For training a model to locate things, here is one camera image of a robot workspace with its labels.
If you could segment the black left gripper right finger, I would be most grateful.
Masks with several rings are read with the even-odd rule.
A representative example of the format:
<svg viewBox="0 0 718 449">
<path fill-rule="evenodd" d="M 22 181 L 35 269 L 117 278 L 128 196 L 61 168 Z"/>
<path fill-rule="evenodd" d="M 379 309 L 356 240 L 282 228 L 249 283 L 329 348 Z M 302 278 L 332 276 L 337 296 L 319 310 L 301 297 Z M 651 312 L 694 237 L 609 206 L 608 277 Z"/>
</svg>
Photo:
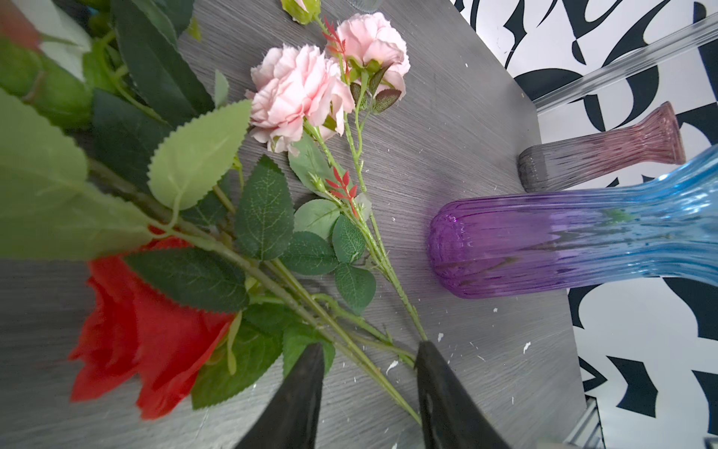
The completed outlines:
<svg viewBox="0 0 718 449">
<path fill-rule="evenodd" d="M 415 370 L 426 448 L 509 448 L 433 342 L 420 343 Z"/>
</svg>

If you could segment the smoky pink glass vase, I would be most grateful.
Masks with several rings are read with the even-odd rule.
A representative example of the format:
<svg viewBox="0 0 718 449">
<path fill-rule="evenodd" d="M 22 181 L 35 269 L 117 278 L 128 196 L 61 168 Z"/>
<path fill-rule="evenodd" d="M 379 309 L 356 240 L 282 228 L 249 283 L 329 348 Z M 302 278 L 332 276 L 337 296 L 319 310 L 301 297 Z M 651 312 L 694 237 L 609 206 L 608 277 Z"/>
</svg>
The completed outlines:
<svg viewBox="0 0 718 449">
<path fill-rule="evenodd" d="M 686 162 L 680 127 L 665 102 L 637 125 L 532 146 L 517 159 L 525 191 L 555 192 L 642 162 Z"/>
</svg>

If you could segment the purple blue glass vase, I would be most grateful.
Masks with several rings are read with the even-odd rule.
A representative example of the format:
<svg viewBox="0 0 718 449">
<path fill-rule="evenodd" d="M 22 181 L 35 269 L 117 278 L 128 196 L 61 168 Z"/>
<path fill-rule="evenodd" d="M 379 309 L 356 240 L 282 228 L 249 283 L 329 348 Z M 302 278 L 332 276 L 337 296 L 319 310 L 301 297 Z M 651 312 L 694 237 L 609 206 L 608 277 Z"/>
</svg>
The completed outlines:
<svg viewBox="0 0 718 449">
<path fill-rule="evenodd" d="M 641 277 L 717 282 L 717 151 L 648 183 L 473 198 L 432 220 L 430 265 L 489 299 Z"/>
</svg>

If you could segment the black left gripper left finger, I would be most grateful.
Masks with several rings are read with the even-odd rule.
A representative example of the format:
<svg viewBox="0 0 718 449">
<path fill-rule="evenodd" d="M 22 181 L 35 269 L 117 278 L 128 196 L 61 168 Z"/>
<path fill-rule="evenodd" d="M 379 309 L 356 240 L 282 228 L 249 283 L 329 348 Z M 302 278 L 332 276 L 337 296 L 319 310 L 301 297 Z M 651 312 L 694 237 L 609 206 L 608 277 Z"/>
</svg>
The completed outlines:
<svg viewBox="0 0 718 449">
<path fill-rule="evenodd" d="M 323 376 L 323 346 L 310 344 L 236 447 L 313 448 L 321 410 Z"/>
</svg>

